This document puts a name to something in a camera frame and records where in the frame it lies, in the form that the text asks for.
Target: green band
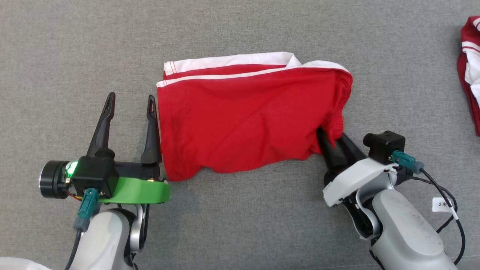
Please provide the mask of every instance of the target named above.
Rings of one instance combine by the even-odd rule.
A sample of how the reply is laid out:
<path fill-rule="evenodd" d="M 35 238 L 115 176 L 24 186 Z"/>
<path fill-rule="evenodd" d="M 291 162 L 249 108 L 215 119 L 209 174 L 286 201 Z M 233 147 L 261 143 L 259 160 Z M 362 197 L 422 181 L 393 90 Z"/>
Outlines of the green band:
<path fill-rule="evenodd" d="M 120 177 L 113 197 L 101 198 L 101 203 L 155 204 L 170 199 L 170 185 L 137 178 Z"/>

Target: red cloth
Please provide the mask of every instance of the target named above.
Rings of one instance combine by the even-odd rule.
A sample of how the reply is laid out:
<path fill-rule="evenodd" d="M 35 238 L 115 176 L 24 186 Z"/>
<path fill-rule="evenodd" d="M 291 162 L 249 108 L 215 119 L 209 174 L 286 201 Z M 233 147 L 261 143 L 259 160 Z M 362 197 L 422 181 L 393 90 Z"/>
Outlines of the red cloth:
<path fill-rule="evenodd" d="M 167 62 L 164 70 L 158 111 L 172 181 L 202 167 L 227 173 L 305 160 L 320 153 L 317 127 L 331 141 L 343 132 L 352 76 L 336 63 L 301 65 L 280 52 Z"/>
<path fill-rule="evenodd" d="M 472 87 L 477 91 L 480 86 L 480 16 L 471 16 L 461 30 L 462 51 L 457 61 L 458 75 L 468 99 L 468 106 L 475 124 L 477 136 L 480 136 L 480 106 Z"/>

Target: white stripe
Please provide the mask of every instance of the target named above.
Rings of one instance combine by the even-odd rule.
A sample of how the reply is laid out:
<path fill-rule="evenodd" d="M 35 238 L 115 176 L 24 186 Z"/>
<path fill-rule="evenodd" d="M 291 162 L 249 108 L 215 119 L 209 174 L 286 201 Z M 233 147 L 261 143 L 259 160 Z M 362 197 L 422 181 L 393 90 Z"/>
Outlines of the white stripe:
<path fill-rule="evenodd" d="M 463 51 L 464 53 L 467 53 L 467 52 L 468 52 L 468 53 L 472 53 L 472 54 L 476 54 L 476 55 L 480 56 L 480 51 L 477 51 L 477 50 L 472 49 L 472 48 L 463 48 L 462 51 Z"/>
<path fill-rule="evenodd" d="M 476 27 L 480 31 L 480 18 L 473 21 L 473 26 Z"/>
<path fill-rule="evenodd" d="M 475 97 L 477 100 L 477 103 L 479 104 L 480 107 L 480 82 L 473 83 L 470 85 L 470 90 L 472 90 L 472 95 Z"/>
<path fill-rule="evenodd" d="M 473 42 L 470 42 L 470 41 L 464 41 L 462 42 L 462 48 L 463 47 L 472 47 L 472 48 L 475 48 L 477 50 L 480 50 L 480 45 L 477 45 Z"/>
<path fill-rule="evenodd" d="M 157 87 L 164 87 L 166 85 L 170 85 L 170 84 L 173 84 L 173 83 L 176 83 L 176 82 L 185 81 L 185 80 L 194 80 L 194 79 L 217 80 L 217 79 L 250 77 L 250 76 L 268 74 L 268 73 L 273 73 L 273 72 L 278 72 L 278 71 L 283 71 L 283 70 L 290 70 L 290 69 L 295 69 L 295 68 L 328 68 L 328 69 L 340 69 L 340 70 L 348 72 L 348 70 L 346 68 L 344 68 L 343 66 L 341 66 L 337 63 L 334 63 L 334 62 L 312 61 L 312 62 L 305 63 L 304 65 L 301 65 L 301 66 L 274 68 L 274 69 L 267 69 L 267 70 L 261 70 L 261 71 L 257 71 L 257 72 L 249 72 L 249 73 L 241 73 L 241 74 L 187 76 L 187 77 L 182 77 L 182 78 L 178 78 L 178 79 L 160 81 L 156 84 L 156 86 Z"/>
<path fill-rule="evenodd" d="M 280 51 L 168 61 L 164 63 L 163 70 L 166 75 L 172 75 L 191 70 L 246 64 L 286 65 L 287 67 L 301 65 L 293 53 Z"/>
<path fill-rule="evenodd" d="M 458 216 L 456 215 L 455 209 L 453 209 L 452 206 L 450 207 L 450 211 L 452 212 L 453 218 L 454 218 L 455 220 L 458 220 Z"/>

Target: cable connector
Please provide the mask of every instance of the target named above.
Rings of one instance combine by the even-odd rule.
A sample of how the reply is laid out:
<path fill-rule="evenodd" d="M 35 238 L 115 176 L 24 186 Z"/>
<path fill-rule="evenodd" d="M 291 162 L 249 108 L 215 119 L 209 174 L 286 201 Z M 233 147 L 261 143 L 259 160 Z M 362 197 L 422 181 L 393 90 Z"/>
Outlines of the cable connector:
<path fill-rule="evenodd" d="M 420 169 L 423 168 L 422 162 L 416 161 L 414 157 L 398 150 L 393 151 L 392 162 L 412 170 L 414 174 L 420 174 Z"/>
<path fill-rule="evenodd" d="M 85 195 L 82 198 L 80 207 L 78 208 L 77 218 L 73 223 L 73 228 L 75 230 L 82 229 L 83 232 L 87 231 L 88 226 L 90 225 L 90 218 L 97 208 L 99 199 L 100 195 L 96 189 L 88 188 L 85 191 Z"/>

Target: white label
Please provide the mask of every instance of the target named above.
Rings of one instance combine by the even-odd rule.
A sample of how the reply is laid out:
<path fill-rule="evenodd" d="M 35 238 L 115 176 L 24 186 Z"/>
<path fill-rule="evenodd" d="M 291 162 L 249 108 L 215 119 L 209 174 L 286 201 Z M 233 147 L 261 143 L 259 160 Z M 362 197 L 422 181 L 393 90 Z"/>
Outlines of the white label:
<path fill-rule="evenodd" d="M 451 210 L 443 197 L 435 197 L 432 199 L 432 211 L 451 213 Z"/>

